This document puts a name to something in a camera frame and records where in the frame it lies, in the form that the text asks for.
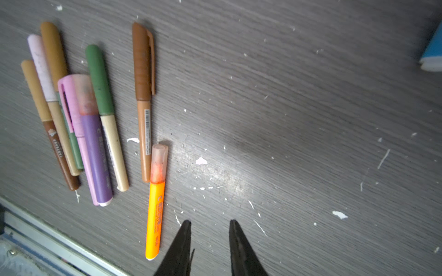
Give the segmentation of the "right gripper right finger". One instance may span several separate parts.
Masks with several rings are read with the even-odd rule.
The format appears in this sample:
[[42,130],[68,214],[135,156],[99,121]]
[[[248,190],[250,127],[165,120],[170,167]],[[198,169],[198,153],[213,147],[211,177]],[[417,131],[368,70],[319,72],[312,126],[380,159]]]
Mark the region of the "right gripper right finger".
[[237,220],[230,221],[229,245],[233,276],[268,275]]

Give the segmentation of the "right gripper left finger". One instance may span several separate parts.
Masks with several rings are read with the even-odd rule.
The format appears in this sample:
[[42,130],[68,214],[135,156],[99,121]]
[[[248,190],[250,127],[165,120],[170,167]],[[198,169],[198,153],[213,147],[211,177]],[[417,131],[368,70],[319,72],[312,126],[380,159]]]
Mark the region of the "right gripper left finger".
[[155,276],[189,276],[193,251],[191,251],[191,221],[185,220],[177,232]]

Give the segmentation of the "orange highlighter pen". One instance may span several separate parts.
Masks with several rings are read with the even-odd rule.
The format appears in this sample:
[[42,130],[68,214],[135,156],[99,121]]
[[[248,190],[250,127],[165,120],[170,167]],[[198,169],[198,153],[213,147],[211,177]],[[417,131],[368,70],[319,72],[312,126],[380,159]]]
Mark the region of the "orange highlighter pen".
[[160,252],[168,151],[168,146],[163,144],[152,147],[145,251],[145,257],[149,261],[155,259]]

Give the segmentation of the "brown cap beige pen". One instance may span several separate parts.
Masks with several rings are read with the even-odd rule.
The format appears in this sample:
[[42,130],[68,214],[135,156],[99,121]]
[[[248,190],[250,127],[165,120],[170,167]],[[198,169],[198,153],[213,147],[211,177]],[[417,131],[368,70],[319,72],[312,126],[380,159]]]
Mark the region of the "brown cap beige pen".
[[155,95],[155,50],[153,34],[140,23],[132,24],[135,98],[137,101],[142,181],[150,181],[151,98]]

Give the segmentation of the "green cap beige pen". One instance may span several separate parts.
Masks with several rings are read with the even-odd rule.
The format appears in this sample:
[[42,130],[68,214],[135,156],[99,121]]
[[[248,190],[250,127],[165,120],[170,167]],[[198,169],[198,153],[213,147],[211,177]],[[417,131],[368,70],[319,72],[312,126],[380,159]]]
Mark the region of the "green cap beige pen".
[[99,115],[108,142],[109,156],[117,180],[117,189],[126,192],[130,188],[121,147],[113,97],[109,85],[104,56],[99,46],[90,44],[85,49]]

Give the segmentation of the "blue highlighter pen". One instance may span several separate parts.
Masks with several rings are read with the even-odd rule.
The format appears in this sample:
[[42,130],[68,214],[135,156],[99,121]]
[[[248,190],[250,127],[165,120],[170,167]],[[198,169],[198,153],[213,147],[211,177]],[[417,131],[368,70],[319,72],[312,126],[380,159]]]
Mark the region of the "blue highlighter pen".
[[424,71],[442,72],[442,23],[430,39],[419,63]]

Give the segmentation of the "purple highlighter pen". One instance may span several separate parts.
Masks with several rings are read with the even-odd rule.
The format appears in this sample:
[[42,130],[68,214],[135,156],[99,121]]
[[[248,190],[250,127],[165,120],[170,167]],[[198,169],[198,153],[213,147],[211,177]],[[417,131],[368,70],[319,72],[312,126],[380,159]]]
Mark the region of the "purple highlighter pen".
[[106,207],[113,199],[113,192],[97,100],[90,76],[74,74],[73,81],[92,168],[97,202],[99,206]]

